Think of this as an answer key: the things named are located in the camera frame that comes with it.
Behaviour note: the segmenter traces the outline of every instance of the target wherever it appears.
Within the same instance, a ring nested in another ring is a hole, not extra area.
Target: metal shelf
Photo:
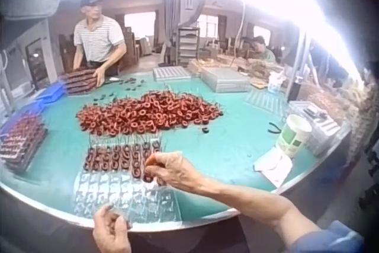
[[[199,44],[199,28],[179,28],[176,34],[176,65],[187,66],[191,59],[197,59]]]

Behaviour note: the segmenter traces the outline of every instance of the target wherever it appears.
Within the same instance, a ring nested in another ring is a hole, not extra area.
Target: pliers
[[[270,126],[273,126],[276,130],[270,130],[270,129],[268,129],[267,131],[269,132],[269,133],[275,133],[275,134],[279,134],[279,133],[281,133],[282,132],[282,130],[276,125],[276,124],[274,124],[274,123],[268,123]]]

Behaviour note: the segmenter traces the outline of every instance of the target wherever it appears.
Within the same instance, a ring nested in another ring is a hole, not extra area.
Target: blue tray
[[[36,100],[41,101],[43,104],[51,104],[58,101],[65,93],[64,85],[57,81],[47,87]]]
[[[34,114],[39,115],[45,110],[46,106],[41,101],[35,101],[29,105],[23,106],[21,109],[16,111],[12,117],[2,126],[0,130],[0,135],[6,134],[18,121],[18,119],[24,114]]]

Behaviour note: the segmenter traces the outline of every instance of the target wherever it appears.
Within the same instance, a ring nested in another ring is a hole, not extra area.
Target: paper cup
[[[292,159],[311,132],[312,126],[306,119],[298,115],[289,115],[277,139],[276,147]]]

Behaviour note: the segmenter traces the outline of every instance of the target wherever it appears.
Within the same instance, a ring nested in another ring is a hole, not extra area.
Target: hand
[[[98,69],[96,69],[93,77],[97,77],[96,87],[100,87],[101,85],[103,85],[105,81],[105,69],[99,67]]]
[[[128,239],[130,225],[122,216],[111,212],[111,208],[111,204],[106,204],[95,213],[95,242],[101,253],[131,253]]]
[[[195,193],[204,178],[181,152],[154,153],[147,159],[145,171],[189,193]]]

